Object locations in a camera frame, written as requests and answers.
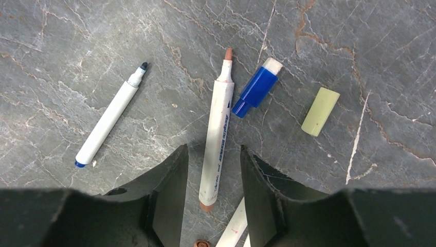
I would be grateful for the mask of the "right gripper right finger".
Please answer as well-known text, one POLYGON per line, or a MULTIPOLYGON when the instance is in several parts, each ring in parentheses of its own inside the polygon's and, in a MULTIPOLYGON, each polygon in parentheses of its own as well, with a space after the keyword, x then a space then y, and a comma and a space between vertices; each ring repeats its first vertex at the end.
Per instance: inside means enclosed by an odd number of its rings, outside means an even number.
POLYGON ((307 187, 241 146, 252 246, 435 246, 435 190, 307 187))

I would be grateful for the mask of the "white pen blue end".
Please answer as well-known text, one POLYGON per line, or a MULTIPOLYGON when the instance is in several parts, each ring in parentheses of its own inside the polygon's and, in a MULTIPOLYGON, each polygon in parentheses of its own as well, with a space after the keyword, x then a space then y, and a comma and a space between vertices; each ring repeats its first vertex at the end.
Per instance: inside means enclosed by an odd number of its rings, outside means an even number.
POLYGON ((138 91, 147 68, 148 62, 143 62, 135 72, 130 75, 128 80, 122 84, 77 153, 75 166, 83 168, 91 163, 119 117, 138 91))

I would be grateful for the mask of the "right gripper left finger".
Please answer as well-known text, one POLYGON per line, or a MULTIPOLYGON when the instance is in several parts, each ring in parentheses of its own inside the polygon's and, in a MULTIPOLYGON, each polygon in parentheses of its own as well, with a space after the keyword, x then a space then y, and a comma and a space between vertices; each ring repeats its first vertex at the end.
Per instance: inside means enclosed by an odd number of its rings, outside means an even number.
POLYGON ((2 189, 1 246, 179 246, 187 145, 104 195, 2 189))

